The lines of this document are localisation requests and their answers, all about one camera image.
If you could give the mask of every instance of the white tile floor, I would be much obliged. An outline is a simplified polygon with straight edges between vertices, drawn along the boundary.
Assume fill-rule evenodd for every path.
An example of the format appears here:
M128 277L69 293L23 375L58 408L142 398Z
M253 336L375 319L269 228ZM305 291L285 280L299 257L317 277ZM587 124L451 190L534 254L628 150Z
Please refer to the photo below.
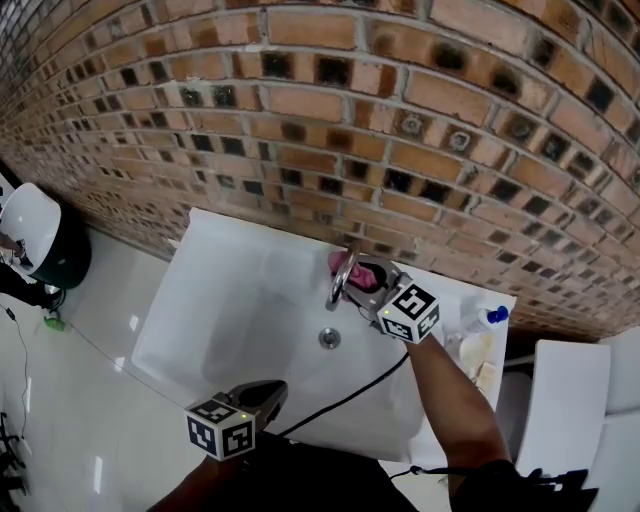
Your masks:
M29 356L21 453L30 494L16 495L25 511L144 511L202 459L172 402L182 397L129 360L167 263L99 233L91 238L89 275L69 293L62 316L95 347L70 327L50 330L39 309L0 295L16 314ZM0 333L0 409L19 432L24 350L2 311ZM385 468L393 474L406 466ZM448 510L437 480L409 475L396 482L418 509Z

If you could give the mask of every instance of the faucet handle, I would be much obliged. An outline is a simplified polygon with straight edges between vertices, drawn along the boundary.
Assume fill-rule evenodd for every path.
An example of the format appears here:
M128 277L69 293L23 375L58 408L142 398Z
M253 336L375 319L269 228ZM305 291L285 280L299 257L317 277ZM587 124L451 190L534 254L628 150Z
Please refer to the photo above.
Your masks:
M349 245L347 257L342 262L342 265L340 265L340 268L336 272L336 277L333 279L331 291L329 292L329 296L327 297L327 302L325 302L325 307L329 311L335 311L335 309L338 307L340 298L342 297L347 283L349 282L351 272L356 266L356 263L358 263L358 256L360 256L360 241L355 240Z

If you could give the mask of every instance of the drain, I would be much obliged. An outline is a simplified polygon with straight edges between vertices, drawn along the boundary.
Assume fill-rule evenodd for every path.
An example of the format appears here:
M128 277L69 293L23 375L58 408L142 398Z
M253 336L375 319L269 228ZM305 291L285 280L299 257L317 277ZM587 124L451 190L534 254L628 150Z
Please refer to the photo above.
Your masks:
M318 334L318 341L322 348L326 348L327 350L333 350L338 345L340 345L340 333L336 331L333 327L325 327Z

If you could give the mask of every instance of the fiducial marker cube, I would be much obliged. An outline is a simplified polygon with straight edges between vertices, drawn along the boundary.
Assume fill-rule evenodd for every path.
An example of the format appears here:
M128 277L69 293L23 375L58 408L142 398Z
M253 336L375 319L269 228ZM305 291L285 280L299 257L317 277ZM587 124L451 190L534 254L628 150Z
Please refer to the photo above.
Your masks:
M438 300L413 280L392 294L378 310L384 333L410 343L420 343L439 320Z
M223 461L253 450L255 416L207 398L190 405L187 427L191 443Z

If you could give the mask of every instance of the blue bottle cap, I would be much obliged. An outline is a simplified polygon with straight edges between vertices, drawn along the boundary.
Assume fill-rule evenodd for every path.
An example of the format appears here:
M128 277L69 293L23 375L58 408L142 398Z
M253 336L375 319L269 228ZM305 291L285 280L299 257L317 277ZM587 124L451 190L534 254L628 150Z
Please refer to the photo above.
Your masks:
M489 311L487 313L487 321L490 324L497 324L509 318L509 310L505 306L500 306L495 311Z

